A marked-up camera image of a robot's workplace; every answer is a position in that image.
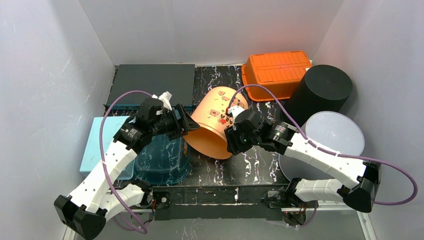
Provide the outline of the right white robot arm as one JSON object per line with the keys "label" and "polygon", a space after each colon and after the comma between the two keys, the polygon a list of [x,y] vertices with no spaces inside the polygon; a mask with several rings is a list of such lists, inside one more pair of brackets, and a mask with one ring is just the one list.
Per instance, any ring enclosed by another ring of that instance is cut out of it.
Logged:
{"label": "right white robot arm", "polygon": [[285,122],[270,122],[260,114],[240,106],[228,107],[232,126],[225,129],[227,150],[238,155],[254,146],[294,158],[331,176],[330,179],[293,178],[283,193],[291,202],[343,202],[348,207],[370,213],[380,184],[379,165],[343,157],[327,146],[304,139],[300,131]]}

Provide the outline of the light blue perforated basket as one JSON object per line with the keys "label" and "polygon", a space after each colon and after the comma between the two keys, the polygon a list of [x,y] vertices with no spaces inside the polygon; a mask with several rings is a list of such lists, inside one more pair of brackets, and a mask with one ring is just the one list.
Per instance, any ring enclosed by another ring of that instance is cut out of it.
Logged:
{"label": "light blue perforated basket", "polygon": [[[123,125],[128,116],[108,116],[103,126],[102,144],[104,151],[109,148],[113,140],[113,136]],[[95,117],[93,119],[88,140],[85,146],[83,158],[79,168],[79,172],[86,178],[97,163],[101,160],[100,154],[100,126],[103,117]],[[134,175],[134,161],[130,162],[120,173],[117,180],[130,180]]]}

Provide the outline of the orange plastic tray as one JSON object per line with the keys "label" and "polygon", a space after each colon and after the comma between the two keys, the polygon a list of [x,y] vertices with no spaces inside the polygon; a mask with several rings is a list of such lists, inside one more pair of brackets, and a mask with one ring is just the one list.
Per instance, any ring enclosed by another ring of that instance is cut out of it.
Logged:
{"label": "orange plastic tray", "polygon": [[287,100],[311,67],[304,51],[255,54],[241,66],[241,77],[244,85],[261,85],[278,100]]}

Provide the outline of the dark teal transparent container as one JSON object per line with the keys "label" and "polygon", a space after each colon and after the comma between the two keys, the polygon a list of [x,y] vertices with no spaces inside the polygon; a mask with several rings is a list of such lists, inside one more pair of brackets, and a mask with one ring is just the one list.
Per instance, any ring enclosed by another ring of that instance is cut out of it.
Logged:
{"label": "dark teal transparent container", "polygon": [[191,170],[188,152],[183,138],[154,136],[134,160],[134,176],[156,186],[178,184]]}

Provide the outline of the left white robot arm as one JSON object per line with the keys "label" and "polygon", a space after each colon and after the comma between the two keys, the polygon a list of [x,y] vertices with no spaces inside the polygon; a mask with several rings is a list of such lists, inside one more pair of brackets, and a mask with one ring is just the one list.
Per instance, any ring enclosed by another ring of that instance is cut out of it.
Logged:
{"label": "left white robot arm", "polygon": [[117,190],[115,180],[153,137],[167,135],[174,140],[199,127],[180,103],[172,107],[162,97],[146,98],[121,125],[107,150],[99,144],[101,159],[82,183],[67,196],[56,198],[54,207],[61,222],[85,240],[93,240],[123,211],[137,219],[131,207],[141,204],[152,188],[137,180]]}

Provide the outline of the grey lavender plastic bucket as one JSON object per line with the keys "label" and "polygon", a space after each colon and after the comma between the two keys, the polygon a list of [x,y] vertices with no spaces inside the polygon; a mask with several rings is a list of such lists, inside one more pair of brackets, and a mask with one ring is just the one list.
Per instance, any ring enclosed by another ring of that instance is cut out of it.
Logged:
{"label": "grey lavender plastic bucket", "polygon": [[[347,116],[333,111],[321,111],[312,115],[301,127],[305,134],[334,151],[359,156],[365,147],[365,139],[358,125]],[[280,155],[278,165],[287,180],[326,180],[332,176],[292,157]]]}

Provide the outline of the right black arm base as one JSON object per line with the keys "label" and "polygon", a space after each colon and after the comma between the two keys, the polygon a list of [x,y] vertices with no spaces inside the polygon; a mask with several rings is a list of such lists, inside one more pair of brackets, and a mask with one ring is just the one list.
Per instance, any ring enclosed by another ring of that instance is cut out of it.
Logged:
{"label": "right black arm base", "polygon": [[283,221],[292,228],[306,227],[314,219],[318,210],[318,201],[303,201],[295,195],[293,186],[269,190],[262,195],[260,203],[270,209],[282,210]]}

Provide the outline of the tan bucket with black liner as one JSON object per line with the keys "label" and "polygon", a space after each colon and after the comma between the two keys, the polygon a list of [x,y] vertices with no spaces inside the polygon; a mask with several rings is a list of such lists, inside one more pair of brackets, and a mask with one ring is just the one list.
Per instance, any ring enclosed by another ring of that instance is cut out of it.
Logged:
{"label": "tan bucket with black liner", "polygon": [[225,86],[212,88],[200,101],[191,118],[200,126],[184,136],[187,144],[210,158],[225,160],[232,156],[227,151],[224,130],[233,125],[233,119],[226,115],[229,105],[249,108],[245,97],[238,93],[232,99],[235,89]]}

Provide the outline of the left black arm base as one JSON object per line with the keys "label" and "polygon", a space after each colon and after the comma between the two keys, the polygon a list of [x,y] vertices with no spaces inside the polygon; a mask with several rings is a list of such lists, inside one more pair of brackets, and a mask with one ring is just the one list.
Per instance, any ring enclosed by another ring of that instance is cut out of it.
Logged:
{"label": "left black arm base", "polygon": [[157,209],[168,209],[170,206],[170,193],[167,191],[154,191],[154,186],[149,182],[136,179],[131,183],[131,190],[138,187],[143,192],[141,199],[131,205],[132,210],[136,210],[135,214],[140,217],[146,215],[148,218],[143,221],[147,227],[155,220]]}

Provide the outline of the black plastic bucket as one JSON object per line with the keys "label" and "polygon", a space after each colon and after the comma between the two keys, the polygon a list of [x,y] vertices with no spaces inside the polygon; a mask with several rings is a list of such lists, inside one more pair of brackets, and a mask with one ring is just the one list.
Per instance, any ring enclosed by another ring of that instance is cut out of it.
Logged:
{"label": "black plastic bucket", "polygon": [[343,70],[326,64],[312,66],[283,105],[291,117],[281,112],[281,119],[291,125],[294,120],[301,127],[318,112],[339,112],[352,92],[353,81]]}

